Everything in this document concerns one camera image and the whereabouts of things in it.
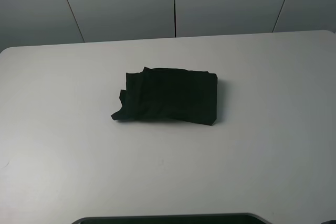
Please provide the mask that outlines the black printed t-shirt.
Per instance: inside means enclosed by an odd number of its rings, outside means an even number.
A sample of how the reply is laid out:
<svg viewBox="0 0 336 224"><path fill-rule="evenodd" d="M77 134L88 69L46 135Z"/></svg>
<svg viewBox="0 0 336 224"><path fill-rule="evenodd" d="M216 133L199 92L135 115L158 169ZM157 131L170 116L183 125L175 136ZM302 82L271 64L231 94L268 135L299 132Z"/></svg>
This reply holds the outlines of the black printed t-shirt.
<svg viewBox="0 0 336 224"><path fill-rule="evenodd" d="M125 75L115 121L178 120L213 125L217 120L218 77L207 71L144 68Z"/></svg>

